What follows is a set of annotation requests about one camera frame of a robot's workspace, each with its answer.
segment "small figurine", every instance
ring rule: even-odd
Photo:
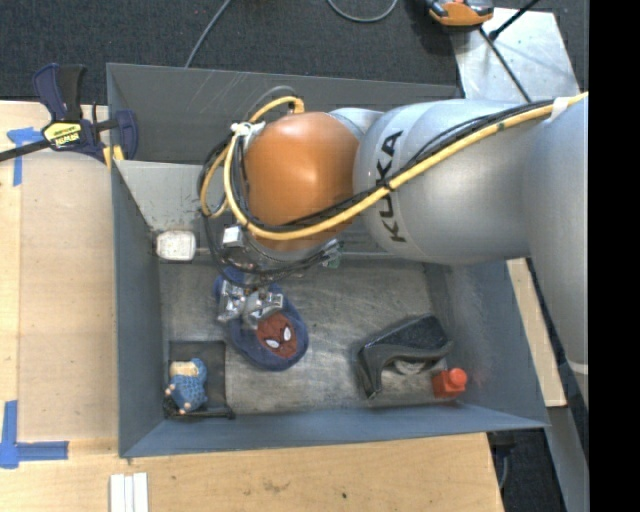
[[[165,394],[173,399],[180,414],[195,411],[208,400],[204,389],[207,367],[200,359],[171,363],[169,377]]]

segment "white plastic piece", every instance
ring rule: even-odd
[[[156,239],[156,254],[168,261],[191,261],[196,255],[196,235],[191,231],[165,231]]]
[[[124,475],[111,475],[109,479],[109,511],[125,512]]]
[[[569,368],[571,368],[575,373],[581,373],[582,375],[589,375],[589,365],[575,363],[570,359],[567,359],[567,363],[569,363]]]
[[[569,107],[569,98],[559,97],[553,100],[553,110],[551,110],[551,116],[547,120],[549,123],[553,123],[556,117],[562,114]]]
[[[149,512],[149,483],[146,473],[133,474],[133,510]]]
[[[149,486],[146,473],[111,475],[110,512],[149,512]]]
[[[244,237],[240,226],[229,226],[222,234],[222,245],[224,247],[242,247]]]

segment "yellow label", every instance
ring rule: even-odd
[[[42,135],[57,148],[61,148],[80,140],[80,132],[82,132],[82,125],[78,123],[54,123],[45,128]]]

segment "yellow cable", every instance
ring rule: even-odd
[[[282,98],[278,98],[277,100],[273,100],[272,102],[267,103],[264,107],[262,107],[255,114],[253,114],[253,116],[251,116],[251,118],[249,119],[249,122],[255,123],[267,112],[285,103],[293,103],[294,114],[301,114],[302,112],[304,112],[304,102],[302,101],[302,99],[296,96],[283,96]]]
[[[568,104],[573,105],[574,103],[577,103],[578,101],[584,99],[587,95],[588,93],[583,93],[578,96],[574,96],[573,98],[569,99]],[[527,121],[544,117],[553,111],[553,107],[554,105],[550,104],[544,107],[530,110],[529,112],[516,114],[510,118],[505,119],[504,121],[500,121],[499,123],[495,123],[490,126],[487,126],[486,128],[478,130],[477,132],[473,132],[468,136],[443,148],[442,150],[438,151],[436,154],[432,155],[431,157],[423,160],[422,162],[419,162],[418,164],[411,167],[406,172],[402,173],[400,176],[397,176],[391,179],[389,181],[389,186],[391,189],[397,189],[402,184],[422,174],[423,172],[427,171],[434,165],[454,155],[458,151],[461,151],[464,148],[472,144],[475,144],[476,142],[481,141],[482,139],[485,139],[491,135],[494,135],[499,131],[505,130],[507,128],[511,128],[513,126],[519,125]],[[233,147],[236,144],[237,138],[238,138],[238,135],[234,135],[233,138],[231,139],[231,143],[229,145],[229,151],[227,152],[227,158],[225,159],[224,188],[225,188],[227,199],[229,201],[229,208],[231,209],[233,214],[236,216],[236,219],[238,220],[238,222],[240,222],[240,224],[245,226],[255,236],[260,236],[262,238],[266,238],[269,240],[279,240],[279,241],[295,240],[298,238],[313,236],[320,232],[332,229],[338,224],[348,221],[349,219],[355,217],[359,213],[363,212],[365,209],[375,204],[377,201],[385,197],[390,192],[390,190],[386,188],[378,189],[375,192],[373,192],[370,196],[363,199],[362,201],[334,215],[333,217],[326,219],[313,226],[300,228],[295,231],[279,232],[279,231],[270,231],[270,230],[260,228],[259,226],[256,226],[255,224],[253,224],[247,219],[247,217],[242,213],[242,211],[238,207],[238,204],[235,202],[233,198],[233,194],[231,190],[231,160],[232,160],[232,154],[233,154]]]
[[[213,175],[215,174],[216,169],[218,168],[218,166],[226,156],[228,149],[229,149],[228,146],[224,148],[222,150],[222,153],[220,153],[216,157],[216,159],[213,161],[211,166],[209,166],[209,169],[207,170],[207,174],[205,175],[204,180],[202,181],[202,188],[200,189],[200,205],[202,206],[202,213],[204,213],[206,217],[211,217],[213,219],[222,215],[222,213],[227,209],[227,206],[228,206],[228,201],[226,197],[224,198],[223,203],[220,205],[220,208],[218,208],[213,213],[211,212],[211,210],[209,210],[209,205],[207,204],[207,192],[209,191],[209,183],[211,183],[211,179],[213,178]]]

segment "cable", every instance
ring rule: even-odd
[[[509,76],[511,77],[511,80],[513,81],[513,83],[516,84],[516,87],[520,91],[520,94],[522,94],[524,99],[527,100],[527,103],[531,103],[531,98],[527,94],[527,91],[524,90],[524,87],[520,83],[520,80],[518,80],[518,77],[516,77],[516,75],[513,74],[513,71],[509,67],[509,64],[507,64],[507,61],[504,60],[504,57],[502,56],[502,54],[500,53],[498,48],[496,48],[496,45],[494,44],[493,39],[491,39],[487,35],[487,33],[484,31],[484,28],[482,28],[482,27],[480,27],[480,34],[482,35],[482,37],[484,37],[485,41],[487,41],[487,43],[489,44],[489,46],[493,50],[493,53],[495,53],[496,57],[498,57],[498,60],[500,61],[500,64],[502,64],[502,67],[504,67],[506,72],[509,74]]]
[[[588,93],[583,93],[573,98],[570,98],[569,105],[572,105],[582,100],[584,97],[587,96],[587,94]],[[517,126],[527,121],[545,117],[548,114],[550,114],[552,110],[553,110],[553,104],[548,104],[543,107],[532,108],[525,112],[512,115],[511,117],[508,117],[503,121],[493,123],[490,126],[474,131],[465,137],[456,138],[455,142],[452,142],[451,144],[447,145],[443,149],[439,150],[434,155],[431,155],[428,158],[425,158],[424,160],[420,161],[418,164],[414,165],[413,167],[406,170],[402,174],[392,177],[390,180],[388,180],[385,183],[384,187],[375,190],[371,195],[367,196],[365,199],[347,208],[346,210],[332,216],[327,220],[314,224],[313,226],[297,228],[294,231],[289,231],[285,233],[280,231],[262,229],[259,226],[255,225],[254,223],[252,223],[247,218],[247,216],[244,215],[244,213],[242,212],[242,210],[240,209],[238,203],[234,198],[232,183],[231,183],[231,164],[232,164],[233,153],[234,153],[233,149],[235,148],[238,138],[240,136],[240,134],[236,133],[231,139],[229,150],[227,151],[227,156],[224,162],[223,182],[224,182],[225,194],[227,195],[227,199],[229,201],[229,207],[233,212],[234,216],[236,217],[236,219],[238,220],[238,222],[242,226],[246,227],[254,236],[259,236],[269,240],[279,240],[279,241],[294,240],[298,238],[313,236],[323,231],[332,229],[336,227],[338,224],[347,222],[348,220],[352,219],[359,213],[363,212],[364,210],[366,210],[367,208],[375,204],[380,199],[387,196],[393,190],[402,186],[404,183],[422,174],[423,172],[427,171],[434,165],[442,162],[446,158],[454,155],[455,153],[461,151],[462,149],[468,146],[471,146],[472,144],[475,144],[476,142],[479,142],[502,130]]]
[[[343,18],[349,21],[353,21],[355,23],[375,23],[377,21],[382,21],[387,16],[389,16],[389,14],[391,14],[391,11],[393,11],[393,9],[395,9],[396,5],[398,4],[398,0],[392,0],[391,5],[389,5],[386,11],[384,11],[379,16],[374,16],[373,18],[360,18],[357,16],[352,16],[351,14],[347,14],[342,9],[340,9],[336,4],[334,4],[333,0],[327,0],[327,3],[331,6],[331,8],[335,12],[337,12],[340,16],[342,16]]]
[[[198,53],[198,50],[200,49],[200,46],[202,46],[203,41],[205,40],[205,38],[207,37],[207,35],[215,25],[216,21],[218,21],[218,18],[220,18],[220,16],[222,16],[222,13],[224,13],[227,7],[229,7],[230,3],[231,3],[231,0],[226,0],[225,3],[222,4],[222,7],[218,9],[218,12],[214,14],[213,18],[211,18],[211,21],[207,25],[207,28],[204,29],[204,32],[202,32],[200,39],[198,39],[198,42],[193,47],[193,50],[191,50],[191,55],[189,55],[189,58],[187,59],[187,63],[184,65],[185,69],[187,69],[188,67],[191,67],[193,58],[196,56],[196,53]]]

